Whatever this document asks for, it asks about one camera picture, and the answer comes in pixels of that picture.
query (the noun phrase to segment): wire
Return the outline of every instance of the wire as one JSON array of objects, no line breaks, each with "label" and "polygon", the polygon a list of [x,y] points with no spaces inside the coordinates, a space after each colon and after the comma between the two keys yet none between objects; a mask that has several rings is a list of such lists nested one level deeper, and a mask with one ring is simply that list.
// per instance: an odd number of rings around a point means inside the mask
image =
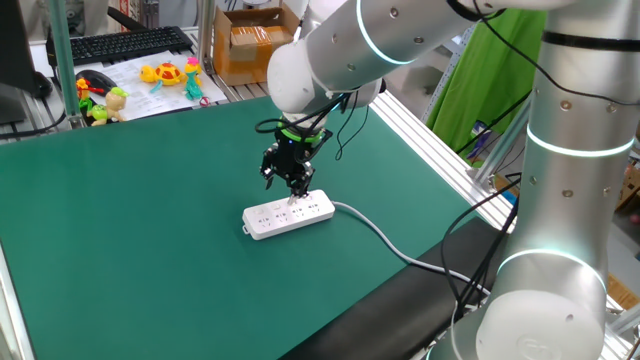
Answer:
[{"label": "wire", "polygon": [[482,155],[482,153],[484,153],[496,141],[500,140],[501,137],[502,137],[502,134],[498,135],[495,139],[491,140],[490,143],[488,143],[485,146],[483,146],[482,149],[480,149],[480,151],[478,151],[476,156],[473,157],[473,160],[471,160],[471,165],[473,166],[476,162],[478,162],[478,157],[480,157],[480,155]]},{"label": "wire", "polygon": [[358,129],[358,131],[356,131],[350,138],[349,140],[347,140],[344,145],[340,145],[340,149],[338,149],[338,152],[340,153],[340,157],[338,157],[338,154],[336,153],[336,161],[340,161],[342,159],[342,153],[344,151],[344,148],[347,147],[347,144],[349,144],[351,142],[351,140],[353,140],[356,135],[358,135],[360,133],[360,131],[362,131],[362,129],[364,129],[364,126],[367,124],[367,119],[369,118],[369,106],[367,106],[367,111],[364,114],[364,121],[362,122],[362,125],[360,125],[360,128]]},{"label": "wire", "polygon": [[309,137],[309,135],[311,135],[311,132],[313,130],[315,130],[316,126],[318,126],[318,124],[320,123],[320,121],[322,121],[322,119],[324,119],[327,115],[329,115],[329,113],[331,112],[332,109],[327,109],[325,111],[323,111],[320,115],[318,115],[318,117],[316,118],[316,120],[311,124],[311,126],[309,126],[304,133],[302,133],[302,135],[300,136],[300,141],[298,143],[296,143],[296,148],[294,150],[294,160],[298,163],[298,164],[304,164],[307,161],[311,161],[311,159],[313,159],[316,154],[318,153],[318,151],[320,151],[320,148],[322,147],[322,145],[324,145],[324,143],[328,140],[328,138],[323,138],[320,142],[319,145],[317,145],[315,147],[315,149],[313,150],[313,153],[305,156],[305,150],[304,150],[304,146],[302,146],[302,144],[305,143],[305,141],[307,140],[307,138]]},{"label": "wire", "polygon": [[456,312],[458,309],[458,302],[456,301],[453,306],[453,314],[451,315],[451,347],[453,348],[453,353],[456,355],[458,360],[462,360],[462,356],[460,356],[460,352],[458,351],[458,344],[456,344],[456,330],[455,326],[453,326],[456,322]]},{"label": "wire", "polygon": [[[498,235],[496,240],[494,240],[493,244],[491,244],[491,248],[489,249],[489,252],[487,252],[487,255],[485,256],[483,262],[480,264],[480,267],[478,267],[478,270],[480,270],[482,268],[483,272],[484,272],[484,278],[485,279],[483,280],[483,285],[482,285],[483,287],[484,287],[484,282],[486,281],[486,278],[487,278],[487,273],[489,271],[489,266],[491,265],[491,258],[493,258],[493,255],[495,254],[496,250],[498,249],[498,246],[500,245],[500,243],[502,242],[502,240],[506,236],[507,230],[509,229],[509,227],[513,223],[513,220],[515,219],[517,213],[518,213],[518,201],[516,201],[516,204],[511,209],[511,213],[509,214],[509,217],[507,218],[507,221],[505,222],[504,226],[500,230],[500,234]],[[475,286],[475,284],[472,281],[467,286],[469,286],[469,288],[473,288],[473,286]],[[465,307],[466,307],[466,302],[459,303],[456,300],[456,302],[455,302],[455,304],[453,306],[453,314],[451,314],[451,347],[453,348],[453,352],[456,355],[456,358],[458,360],[462,360],[462,356],[460,356],[460,352],[458,351],[458,344],[456,343],[456,333],[455,333],[455,326],[454,325],[455,325],[455,321],[456,321],[456,315],[461,314],[462,309],[464,309]]]},{"label": "wire", "polygon": [[358,93],[356,93],[355,99],[353,100],[353,107],[351,108],[351,113],[349,114],[349,117],[344,122],[344,124],[342,124],[342,126],[340,127],[340,130],[338,130],[338,135],[336,136],[336,140],[338,141],[338,146],[340,146],[340,148],[336,152],[336,156],[335,156],[336,161],[340,161],[342,159],[344,148],[347,146],[347,144],[351,142],[351,140],[353,140],[360,133],[360,131],[362,131],[365,124],[367,123],[367,119],[369,118],[369,107],[367,106],[367,113],[364,116],[364,121],[362,122],[362,125],[360,126],[360,128],[344,144],[340,141],[340,134],[342,134],[342,131],[351,120],[351,117],[353,116],[353,112],[356,110],[357,104],[358,104]]},{"label": "wire", "polygon": [[447,229],[447,231],[445,232],[444,236],[442,237],[442,242],[440,243],[440,258],[442,260],[442,267],[445,270],[445,275],[447,277],[447,281],[449,282],[449,287],[451,288],[451,291],[453,292],[453,296],[455,297],[456,301],[461,302],[462,298],[460,296],[460,293],[458,293],[458,289],[456,288],[455,283],[453,282],[453,277],[450,275],[451,269],[447,265],[447,261],[446,261],[445,243],[446,243],[447,238],[453,232],[453,230],[458,226],[458,223],[460,223],[460,221],[462,221],[465,217],[467,217],[467,215],[469,215],[472,212],[476,211],[478,208],[480,208],[484,204],[488,203],[489,201],[501,196],[505,192],[509,191],[509,189],[511,189],[514,186],[518,185],[519,183],[520,183],[520,180],[516,180],[516,181],[512,182],[511,184],[505,186],[504,188],[500,189],[500,191],[496,192],[495,194],[486,197],[484,200],[480,201],[479,203],[477,203],[474,206],[472,206],[471,208],[469,208],[467,211],[462,213],[462,215],[458,216],[458,218],[453,221],[451,226],[449,226],[449,229]]},{"label": "wire", "polygon": [[504,167],[500,168],[498,171],[496,171],[496,173],[499,173],[500,171],[508,168],[509,166],[511,166],[514,162],[516,162],[516,160],[518,160],[520,158],[520,156],[522,156],[522,154],[524,153],[524,147],[522,148],[522,150],[520,150],[520,152],[518,153],[518,155],[515,157],[515,159],[511,160],[510,163],[508,163],[507,165],[505,165]]},{"label": "wire", "polygon": [[493,19],[495,19],[497,17],[500,17],[502,14],[504,14],[505,11],[507,11],[507,9],[498,10],[498,11],[496,11],[495,14],[493,14],[490,17],[488,17],[487,20],[493,20]]},{"label": "wire", "polygon": [[41,129],[14,132],[12,134],[0,134],[0,140],[8,140],[8,139],[16,139],[16,138],[21,138],[21,137],[40,135],[40,134],[45,133],[45,132],[53,129],[54,127],[60,125],[64,121],[64,119],[66,119],[66,117],[67,117],[67,115],[66,115],[65,111],[63,110],[62,111],[62,115],[60,115],[58,120],[56,120],[56,122],[54,122],[53,124],[51,124],[49,126],[43,127]]},{"label": "wire", "polygon": [[[53,70],[53,79],[54,79],[54,86],[60,86],[60,81],[58,80],[58,76],[56,75],[56,67],[52,67]],[[28,137],[28,136],[36,136],[36,135],[40,135],[43,133],[46,133],[47,131],[55,128],[56,126],[62,124],[62,122],[64,121],[64,119],[67,118],[67,114],[64,110],[62,110],[62,114],[60,114],[60,117],[58,118],[58,120],[56,120],[53,124],[43,127],[41,129],[34,129],[34,130],[29,130],[29,131],[20,131],[20,132],[14,132],[11,134],[0,134],[0,140],[9,140],[9,139],[17,139],[17,138],[21,138],[21,137]]]},{"label": "wire", "polygon": [[513,110],[515,110],[518,106],[520,106],[525,100],[527,100],[527,98],[529,97],[529,95],[531,94],[531,90],[529,90],[529,92],[527,92],[523,97],[521,97],[520,99],[518,99],[518,101],[516,101],[513,105],[511,105],[507,110],[505,110],[502,114],[500,114],[500,116],[498,116],[497,118],[495,118],[493,121],[491,121],[491,123],[484,129],[482,130],[478,135],[476,135],[473,139],[469,140],[469,142],[467,142],[466,144],[464,144],[463,147],[460,148],[460,150],[456,151],[456,154],[460,155],[460,153],[462,153],[466,148],[468,148],[469,146],[471,146],[471,144],[475,143],[478,139],[480,139],[482,137],[482,135],[486,134],[489,130],[491,130],[494,126],[498,125],[504,118],[507,117],[507,115],[511,114],[511,112]]},{"label": "wire", "polygon": [[[378,228],[376,226],[376,224],[374,224],[371,220],[369,220],[366,216],[364,216],[361,212],[359,212],[358,210],[356,210],[355,208],[345,204],[345,203],[341,203],[338,201],[332,201],[331,202],[335,207],[337,208],[342,208],[345,209],[349,212],[351,212],[352,214],[354,214],[357,218],[359,218],[360,220],[362,220],[365,224],[367,224],[384,242],[385,244],[389,247],[389,249],[391,249],[391,251],[393,251],[394,254],[396,254],[399,258],[401,258],[402,260],[415,265],[419,268],[425,269],[427,271],[431,271],[437,274],[449,274],[451,277],[454,277],[458,280],[462,280],[465,283],[470,283],[471,279],[469,279],[468,277],[455,272],[455,271],[447,271],[445,268],[439,267],[439,266],[435,266],[435,265],[431,265],[431,264],[427,264],[424,263],[422,261],[418,261],[416,259],[413,259],[405,254],[403,254],[400,250],[398,250],[393,243],[391,242],[391,240],[389,240],[389,238],[382,232],[382,230],[380,230],[380,228]],[[485,293],[486,295],[490,295],[491,293],[489,292],[489,290],[485,289],[485,288],[480,288],[478,287],[479,290],[481,290],[483,293]]]},{"label": "wire", "polygon": [[200,17],[200,0],[196,0],[196,19],[193,20],[193,26],[198,26],[199,17]]},{"label": "wire", "polygon": [[522,177],[522,173],[507,174],[504,177],[507,178],[507,179],[511,179],[512,177],[516,177],[516,176]]},{"label": "wire", "polygon": [[296,125],[300,125],[301,123],[313,118],[314,116],[318,116],[319,114],[323,113],[324,111],[333,110],[333,108],[336,105],[338,105],[342,100],[348,98],[348,96],[349,96],[349,94],[341,94],[334,101],[332,101],[329,104],[325,105],[323,108],[321,108],[320,110],[316,111],[315,113],[307,115],[307,116],[303,117],[300,120],[297,120],[297,121],[294,121],[294,122],[285,123],[280,127],[276,126],[276,127],[270,128],[270,129],[260,129],[260,127],[262,125],[265,125],[265,124],[271,124],[271,123],[280,124],[280,123],[283,123],[281,118],[279,118],[279,119],[273,118],[273,119],[262,120],[262,121],[260,121],[259,123],[256,124],[255,131],[258,134],[270,134],[270,133],[274,133],[274,132],[276,132],[278,130],[285,130],[285,129],[294,127]]},{"label": "wire", "polygon": [[622,105],[622,106],[638,106],[638,105],[640,105],[640,103],[638,103],[638,102],[625,102],[625,101],[614,100],[614,99],[612,99],[610,97],[607,97],[607,96],[589,94],[589,93],[584,93],[584,92],[580,92],[580,91],[575,91],[575,90],[571,90],[571,89],[568,89],[568,88],[560,85],[555,79],[553,79],[551,77],[551,75],[549,75],[549,73],[542,66],[540,66],[537,62],[535,62],[535,60],[531,59],[525,53],[520,51],[518,48],[513,46],[509,41],[507,41],[504,37],[502,37],[502,35],[500,35],[500,33],[498,33],[498,31],[496,31],[496,29],[494,29],[493,26],[491,26],[489,24],[489,21],[487,21],[488,19],[482,14],[482,11],[480,10],[480,7],[478,6],[478,1],[477,0],[473,0],[473,5],[476,8],[476,12],[480,16],[480,20],[487,26],[487,28],[489,28],[489,31],[491,31],[498,39],[500,39],[500,41],[502,41],[508,48],[510,48],[511,50],[516,52],[516,54],[520,55],[523,59],[525,59],[531,65],[535,66],[535,68],[538,69],[538,71],[540,71],[540,73],[542,75],[544,75],[544,77],[546,77],[547,80],[549,80],[551,82],[551,84],[553,84],[553,86],[557,87],[558,89],[560,89],[560,90],[562,90],[564,92],[568,92],[569,94],[574,94],[574,95],[584,96],[584,97],[589,97],[589,98],[594,98],[594,99],[606,100],[606,101],[612,102],[614,104]]},{"label": "wire", "polygon": [[516,148],[516,144],[511,145],[511,147],[509,148],[509,151],[507,151],[507,154],[504,155],[504,157],[502,158],[502,161],[500,161],[500,164],[498,164],[498,166],[496,166],[496,169],[500,169],[502,168],[502,165],[504,164],[505,161],[507,161],[507,158],[509,157],[509,155],[511,155],[511,153],[513,152],[513,150]]},{"label": "wire", "polygon": [[463,315],[463,310],[464,310],[465,306],[471,301],[471,298],[473,297],[474,286],[476,284],[479,284],[480,279],[483,277],[483,275],[484,276],[487,275],[487,272],[489,271],[489,267],[491,265],[491,259],[493,258],[493,256],[495,255],[496,251],[498,250],[498,247],[502,243],[502,240],[504,240],[504,238],[507,236],[507,232],[509,231],[509,227],[511,226],[511,224],[513,224],[513,221],[515,220],[516,216],[518,215],[519,204],[520,204],[520,200],[518,198],[518,200],[516,200],[516,203],[514,204],[513,208],[511,209],[511,212],[509,213],[509,216],[507,217],[507,220],[505,221],[504,225],[502,226],[502,229],[500,230],[500,233],[498,234],[496,239],[491,244],[491,247],[489,248],[489,251],[487,251],[487,254],[485,255],[485,257],[482,260],[482,262],[480,263],[480,266],[478,267],[476,272],[471,277],[471,279],[472,279],[471,284],[467,284],[467,286],[465,286],[465,288],[463,289],[462,296],[461,296],[462,302],[460,302],[458,304],[458,309],[457,309],[458,315],[460,317],[462,317],[462,315]]}]

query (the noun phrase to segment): green cloth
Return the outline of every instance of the green cloth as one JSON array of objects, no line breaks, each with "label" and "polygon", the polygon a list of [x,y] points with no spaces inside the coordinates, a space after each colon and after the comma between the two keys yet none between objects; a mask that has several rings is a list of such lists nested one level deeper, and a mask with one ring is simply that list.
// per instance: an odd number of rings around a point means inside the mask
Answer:
[{"label": "green cloth", "polygon": [[[537,59],[545,19],[544,12],[508,10],[491,25],[511,44]],[[489,124],[531,90],[534,72],[533,65],[484,24],[478,24],[427,126],[457,151],[473,137],[471,130],[477,120]],[[495,126],[495,131],[503,133],[518,110]],[[463,154],[472,149],[470,146]]]},{"label": "green cloth", "polygon": [[[0,237],[39,360],[276,359],[405,266],[340,211],[243,233],[243,209],[289,194],[264,190],[274,138],[253,130],[280,114],[264,98],[0,147]],[[410,256],[468,208],[373,111],[340,162],[337,148],[312,187]]]}]

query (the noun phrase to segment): paper document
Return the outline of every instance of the paper document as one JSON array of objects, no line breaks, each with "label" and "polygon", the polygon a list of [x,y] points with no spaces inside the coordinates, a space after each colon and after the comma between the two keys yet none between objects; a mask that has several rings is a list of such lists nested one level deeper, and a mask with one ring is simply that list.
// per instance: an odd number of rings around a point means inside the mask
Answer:
[{"label": "paper document", "polygon": [[[184,66],[187,63],[187,55],[174,55],[170,51],[160,54],[149,55],[129,61],[124,61],[115,65],[106,66],[95,70],[107,75],[113,80],[118,87],[129,93],[127,105],[120,114],[127,120],[139,119],[146,116],[156,115],[168,111],[179,110],[184,108],[200,107],[198,101],[191,101],[183,94],[184,83],[171,86],[162,86],[160,90],[151,94],[149,91],[156,86],[156,83],[146,83],[140,80],[138,74],[144,65],[156,68],[158,65],[170,62],[184,72]],[[226,96],[218,88],[211,78],[202,73],[199,76],[202,81],[200,89],[209,102],[226,100]],[[105,105],[104,97],[92,94],[91,98],[102,105]]]},{"label": "paper document", "polygon": [[29,50],[31,51],[31,60],[33,60],[35,70],[48,78],[52,78],[53,69],[47,60],[47,48],[45,45],[31,45]]}]

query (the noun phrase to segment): keyboard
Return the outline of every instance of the keyboard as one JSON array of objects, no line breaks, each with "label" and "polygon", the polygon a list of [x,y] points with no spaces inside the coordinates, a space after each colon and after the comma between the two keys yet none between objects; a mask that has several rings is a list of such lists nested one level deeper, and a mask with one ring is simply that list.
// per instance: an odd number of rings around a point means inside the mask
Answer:
[{"label": "keyboard", "polygon": [[[87,36],[71,39],[73,64],[119,61],[163,51],[191,49],[189,37],[177,26],[136,30],[118,34]],[[47,40],[49,65],[57,66],[53,41]]]}]

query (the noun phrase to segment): toy figure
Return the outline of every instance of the toy figure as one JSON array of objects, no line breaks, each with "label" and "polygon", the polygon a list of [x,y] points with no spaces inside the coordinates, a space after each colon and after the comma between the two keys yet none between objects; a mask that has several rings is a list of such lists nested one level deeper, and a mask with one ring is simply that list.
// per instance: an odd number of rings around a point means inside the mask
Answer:
[{"label": "toy figure", "polygon": [[184,66],[184,72],[185,73],[190,73],[190,72],[196,72],[196,83],[198,84],[198,86],[202,86],[202,81],[200,81],[200,78],[198,77],[198,75],[200,75],[202,73],[202,67],[200,66],[200,62],[198,61],[197,58],[194,57],[190,57],[187,59],[187,65]]},{"label": "toy figure", "polygon": [[93,116],[95,119],[91,126],[105,125],[107,120],[114,118],[118,121],[126,121],[126,119],[120,115],[120,110],[124,109],[127,103],[127,96],[129,96],[129,94],[119,87],[111,89],[105,97],[107,106],[95,105],[90,111],[87,111],[87,116]]},{"label": "toy figure", "polygon": [[185,96],[192,101],[202,98],[202,90],[200,90],[202,81],[198,78],[198,74],[202,72],[202,68],[200,67],[200,63],[198,63],[198,59],[190,57],[187,60],[184,71],[187,75],[187,82],[184,86]]},{"label": "toy figure", "polygon": [[87,111],[91,111],[91,107],[93,106],[93,102],[89,98],[89,92],[94,92],[97,94],[104,93],[104,90],[92,88],[89,85],[91,85],[91,83],[88,80],[82,78],[76,81],[76,89],[78,90],[78,98],[80,99],[80,109],[86,107]]},{"label": "toy figure", "polygon": [[155,70],[151,66],[145,65],[142,67],[142,70],[140,70],[140,74],[138,76],[140,77],[140,80],[144,82],[157,82],[156,86],[150,91],[150,93],[153,94],[158,91],[162,85],[176,85],[180,83],[184,75],[180,72],[178,67],[166,62],[158,66]]}]

